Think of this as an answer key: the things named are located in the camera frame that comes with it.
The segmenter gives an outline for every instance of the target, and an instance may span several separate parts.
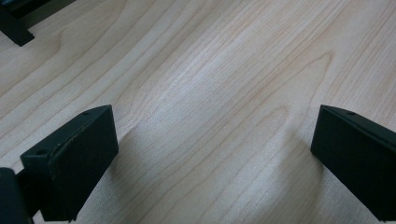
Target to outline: table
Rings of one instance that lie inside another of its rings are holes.
[[[396,1],[76,1],[0,35],[0,164],[113,105],[76,223],[379,223],[311,155],[320,105],[396,130]],[[42,223],[42,217],[35,217]]]

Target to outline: wooden table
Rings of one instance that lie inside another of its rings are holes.
[[[378,223],[309,148],[321,104],[396,130],[395,10],[78,0],[0,35],[0,164],[112,104],[120,154],[76,223]]]

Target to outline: black object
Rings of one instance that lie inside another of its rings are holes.
[[[118,154],[111,105],[87,110],[21,155],[17,175],[0,169],[0,223],[76,220]]]
[[[43,21],[76,0],[2,0],[0,31],[19,46],[35,37],[27,28]]]
[[[396,133],[322,105],[311,151],[376,218],[396,220]]]

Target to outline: screw hole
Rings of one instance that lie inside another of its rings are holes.
[[[49,151],[46,150],[46,149],[40,149],[40,150],[38,150],[35,154],[38,155],[38,156],[41,156],[41,155],[47,154],[48,152],[49,152]]]

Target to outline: light wood tabletop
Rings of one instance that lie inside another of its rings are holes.
[[[76,223],[379,223],[310,145],[320,105],[396,130],[395,10],[77,0],[22,48],[0,34],[0,166],[113,105],[120,153]]]

